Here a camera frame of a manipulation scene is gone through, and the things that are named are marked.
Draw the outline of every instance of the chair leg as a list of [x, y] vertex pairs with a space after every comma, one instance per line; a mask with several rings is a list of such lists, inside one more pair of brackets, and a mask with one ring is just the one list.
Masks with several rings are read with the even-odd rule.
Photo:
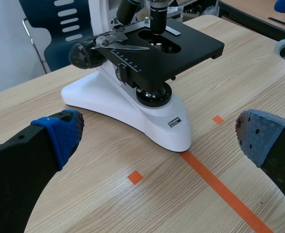
[[47, 74], [47, 70], [46, 70], [45, 64], [44, 64], [44, 62], [46, 62], [46, 61], [41, 59], [40, 54], [39, 54], [39, 51], [38, 51], [38, 49], [37, 49], [37, 47], [36, 47], [36, 45], [35, 45], [35, 43], [34, 43], [32, 37], [31, 37], [31, 34], [29, 33], [29, 31], [28, 31], [28, 29], [27, 29], [27, 27], [26, 27], [25, 21], [27, 21], [27, 20], [28, 20], [27, 18], [25, 18], [25, 19], [22, 20], [23, 26], [24, 26], [24, 28], [25, 28], [25, 31], [26, 31], [27, 35], [28, 35], [29, 38], [31, 39], [31, 43], [32, 43], [32, 45], [33, 45], [33, 47], [34, 47], [34, 49], [35, 49], [35, 51], [36, 51], [36, 53], [37, 53], [37, 56], [38, 56], [39, 61], [40, 61], [41, 65], [42, 65], [42, 68], [44, 69], [45, 73]]

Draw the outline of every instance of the orange tape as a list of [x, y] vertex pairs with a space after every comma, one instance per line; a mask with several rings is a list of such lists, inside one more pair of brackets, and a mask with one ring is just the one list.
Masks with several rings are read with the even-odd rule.
[[216, 116], [213, 118], [213, 120], [214, 120], [218, 125], [221, 125], [222, 123], [224, 123], [224, 120], [223, 120], [220, 116], [218, 116], [218, 115], [216, 115]]
[[181, 157], [219, 194], [222, 199], [256, 232], [273, 231], [234, 195], [207, 167], [190, 151], [180, 153]]
[[134, 171], [132, 174], [128, 176], [128, 178], [135, 185], [143, 179], [143, 176], [138, 171]]

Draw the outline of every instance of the blue chair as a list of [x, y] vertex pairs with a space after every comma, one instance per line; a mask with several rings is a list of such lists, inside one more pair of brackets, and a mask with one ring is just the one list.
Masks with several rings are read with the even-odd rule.
[[[68, 56], [72, 46], [93, 36], [88, 0], [19, 0], [26, 15], [24, 28], [31, 39], [39, 60], [46, 62], [51, 71], [70, 65]], [[28, 20], [34, 28], [46, 28], [51, 34], [51, 43], [45, 49], [42, 60], [36, 45], [25, 25]]]

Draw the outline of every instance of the table surface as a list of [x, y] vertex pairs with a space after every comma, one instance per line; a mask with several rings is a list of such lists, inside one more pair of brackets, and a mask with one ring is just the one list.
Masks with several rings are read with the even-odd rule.
[[285, 25], [274, 22], [269, 17], [285, 22], [285, 14], [274, 10], [276, 0], [221, 0], [242, 12], [245, 12], [255, 18], [261, 19], [267, 23], [285, 29]]
[[[285, 61], [273, 54], [275, 41], [223, 19], [187, 24], [225, 43], [222, 57], [170, 83], [190, 116], [190, 152], [274, 232], [285, 233], [283, 194], [243, 155], [235, 134], [245, 109], [285, 117]], [[61, 89], [94, 71], [69, 66], [1, 92], [0, 143], [68, 108]], [[81, 112], [82, 142], [43, 191], [27, 233], [253, 232], [179, 154], [117, 120]], [[216, 115], [225, 122], [217, 125]], [[143, 179], [133, 185], [127, 177], [135, 170]]]

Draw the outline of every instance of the black microscope stage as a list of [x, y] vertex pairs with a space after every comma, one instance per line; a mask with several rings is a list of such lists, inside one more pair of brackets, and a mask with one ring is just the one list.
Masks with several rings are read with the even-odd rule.
[[154, 35], [150, 29], [140, 28], [126, 33], [127, 40], [119, 42], [149, 47], [148, 51], [104, 48], [98, 51], [115, 66], [122, 67], [123, 80], [131, 80], [146, 91], [154, 91], [192, 66], [222, 55], [224, 43], [171, 18], [167, 26], [181, 34], [176, 36], [165, 31], [162, 35]]

